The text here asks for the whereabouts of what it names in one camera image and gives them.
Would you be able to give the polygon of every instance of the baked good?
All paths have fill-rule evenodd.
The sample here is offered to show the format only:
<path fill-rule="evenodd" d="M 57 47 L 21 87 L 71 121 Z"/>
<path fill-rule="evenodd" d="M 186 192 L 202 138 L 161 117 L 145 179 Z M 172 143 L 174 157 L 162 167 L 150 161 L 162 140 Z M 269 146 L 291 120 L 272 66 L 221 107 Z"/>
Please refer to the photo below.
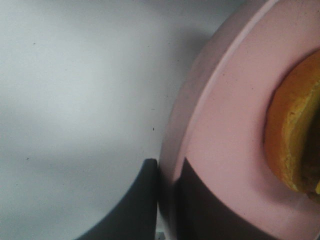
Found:
<path fill-rule="evenodd" d="M 272 172 L 292 190 L 312 198 L 320 194 L 319 108 L 317 50 L 296 65 L 275 90 L 264 133 L 264 149 Z"/>

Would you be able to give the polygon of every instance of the pink bowl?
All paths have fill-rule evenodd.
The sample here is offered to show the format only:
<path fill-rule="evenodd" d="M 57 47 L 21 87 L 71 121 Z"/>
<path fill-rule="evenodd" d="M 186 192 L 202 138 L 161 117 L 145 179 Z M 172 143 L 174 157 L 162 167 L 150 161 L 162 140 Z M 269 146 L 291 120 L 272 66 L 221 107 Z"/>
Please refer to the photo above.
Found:
<path fill-rule="evenodd" d="M 283 240 L 317 238 L 320 205 L 272 174 L 263 133 L 273 91 L 318 48 L 319 0 L 247 1 L 204 47 L 179 92 L 160 156 L 160 207 L 173 239 L 173 186 L 185 157 L 217 198 L 260 230 Z"/>

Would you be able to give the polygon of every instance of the black object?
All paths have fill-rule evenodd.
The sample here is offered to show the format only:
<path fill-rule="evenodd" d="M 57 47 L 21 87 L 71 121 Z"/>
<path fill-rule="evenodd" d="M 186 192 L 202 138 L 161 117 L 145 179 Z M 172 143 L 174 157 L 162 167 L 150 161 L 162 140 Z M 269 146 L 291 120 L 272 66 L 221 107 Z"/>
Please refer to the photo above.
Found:
<path fill-rule="evenodd" d="M 178 240 L 274 240 L 228 207 L 201 181 L 186 159 L 175 185 Z"/>
<path fill-rule="evenodd" d="M 146 159 L 129 191 L 96 226 L 77 240 L 154 240 L 158 164 Z"/>

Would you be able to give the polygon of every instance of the white background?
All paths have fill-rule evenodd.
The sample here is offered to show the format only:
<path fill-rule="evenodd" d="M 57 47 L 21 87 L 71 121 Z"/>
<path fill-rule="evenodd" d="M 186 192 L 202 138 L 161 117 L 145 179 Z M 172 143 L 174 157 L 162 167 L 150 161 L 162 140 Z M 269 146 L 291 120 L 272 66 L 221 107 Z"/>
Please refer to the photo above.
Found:
<path fill-rule="evenodd" d="M 0 0 L 0 239 L 71 240 L 103 218 L 242 2 Z"/>

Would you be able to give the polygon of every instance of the dark object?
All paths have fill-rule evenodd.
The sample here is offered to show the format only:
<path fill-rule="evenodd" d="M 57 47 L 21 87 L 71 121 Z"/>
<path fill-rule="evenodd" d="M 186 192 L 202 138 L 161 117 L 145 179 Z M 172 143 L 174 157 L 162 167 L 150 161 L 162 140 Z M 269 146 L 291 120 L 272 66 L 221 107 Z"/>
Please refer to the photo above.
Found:
<path fill-rule="evenodd" d="M 158 164 L 144 161 L 129 191 L 96 226 L 77 240 L 154 240 Z"/>
<path fill-rule="evenodd" d="M 178 240 L 274 240 L 226 207 L 184 161 L 175 186 Z"/>

